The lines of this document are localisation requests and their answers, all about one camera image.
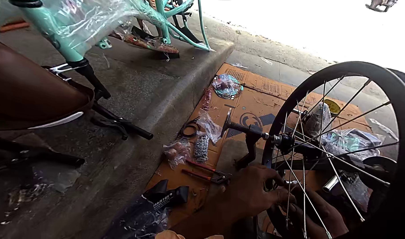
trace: brown bicycle saddle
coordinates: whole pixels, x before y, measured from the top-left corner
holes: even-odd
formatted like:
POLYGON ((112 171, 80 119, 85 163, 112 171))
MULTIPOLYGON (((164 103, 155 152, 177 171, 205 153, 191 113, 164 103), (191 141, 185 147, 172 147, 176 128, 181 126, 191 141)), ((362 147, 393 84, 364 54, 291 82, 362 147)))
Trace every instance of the brown bicycle saddle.
POLYGON ((93 98, 92 89, 68 84, 0 43, 0 130, 68 122, 89 110, 93 98))

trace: black tire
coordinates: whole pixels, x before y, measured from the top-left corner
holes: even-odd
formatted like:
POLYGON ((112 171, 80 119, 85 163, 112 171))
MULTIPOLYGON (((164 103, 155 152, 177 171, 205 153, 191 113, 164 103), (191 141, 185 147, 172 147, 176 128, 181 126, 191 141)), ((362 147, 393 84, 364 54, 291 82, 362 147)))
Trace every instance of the black tire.
MULTIPOLYGON (((367 62, 343 62, 324 68, 310 76, 289 96, 270 128, 269 134, 279 134, 285 115, 289 115, 300 102, 306 92, 313 91, 326 80, 341 76, 365 76, 372 79, 385 92, 395 111, 399 147, 397 157, 397 171, 391 182, 387 198, 380 209, 375 212, 360 227, 339 238, 396 238, 397 234, 405 231, 405 73, 389 70, 367 62)), ((273 145, 267 141, 263 151, 262 164, 271 165, 273 145)))

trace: black cable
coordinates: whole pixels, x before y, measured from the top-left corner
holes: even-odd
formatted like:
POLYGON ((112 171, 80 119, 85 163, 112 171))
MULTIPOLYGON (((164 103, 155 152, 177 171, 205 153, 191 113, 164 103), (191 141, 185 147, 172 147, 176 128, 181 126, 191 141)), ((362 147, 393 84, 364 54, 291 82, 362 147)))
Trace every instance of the black cable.
POLYGON ((199 119, 200 119, 200 117, 197 117, 189 122, 186 122, 182 126, 182 128, 180 128, 180 131, 177 136, 182 135, 185 138, 194 138, 197 135, 197 131, 199 131, 201 129, 200 125, 197 124, 197 120, 199 120, 199 119), (185 134, 186 128, 193 128, 195 131, 194 131, 194 133, 191 133, 191 134, 185 134))

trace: pliers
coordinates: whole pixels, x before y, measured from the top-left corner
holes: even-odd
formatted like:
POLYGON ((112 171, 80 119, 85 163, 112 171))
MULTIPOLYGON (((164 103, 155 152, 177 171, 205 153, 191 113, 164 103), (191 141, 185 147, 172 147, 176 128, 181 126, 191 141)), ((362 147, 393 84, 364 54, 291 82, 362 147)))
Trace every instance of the pliers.
POLYGON ((232 177, 232 175, 230 173, 224 173, 224 172, 218 171, 216 169, 205 166, 204 164, 201 164, 201 163, 196 163, 196 162, 193 162, 191 160, 186 160, 186 162, 191 164, 191 165, 194 165, 196 167, 204 168, 205 170, 208 170, 210 172, 213 172, 213 173, 217 174, 218 177, 209 177, 209 176, 204 176, 204 175, 199 174, 199 173, 195 173, 195 172, 193 172, 191 170, 188 170, 188 169, 182 169, 182 172, 184 172, 184 173, 188 173, 190 175, 197 176, 199 178, 205 179, 205 180, 210 181, 210 182, 215 182, 215 183, 219 183, 219 184, 223 183, 223 182, 229 182, 229 179, 232 177))

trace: concrete step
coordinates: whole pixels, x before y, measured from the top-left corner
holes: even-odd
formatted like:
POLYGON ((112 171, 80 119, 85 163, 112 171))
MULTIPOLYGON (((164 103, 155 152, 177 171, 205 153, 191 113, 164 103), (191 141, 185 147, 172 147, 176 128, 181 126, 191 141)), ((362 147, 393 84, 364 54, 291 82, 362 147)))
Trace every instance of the concrete step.
MULTIPOLYGON (((215 52, 173 40, 180 58, 167 62, 156 60, 155 52, 110 40, 113 48, 93 47, 86 54, 112 94, 99 102, 152 132, 154 138, 131 136, 123 141, 116 131, 89 122, 93 111, 65 125, 34 130, 56 151, 82 157, 86 163, 66 193, 49 190, 22 205, 9 218, 11 223, 0 225, 0 238, 100 238, 116 212, 143 192, 160 163, 163 144, 175 138, 204 88, 233 51, 233 43, 215 38, 209 38, 215 52)), ((2 33, 0 41, 40 65, 64 63, 52 45, 33 30, 2 33)), ((75 72, 67 75, 89 85, 75 72)))

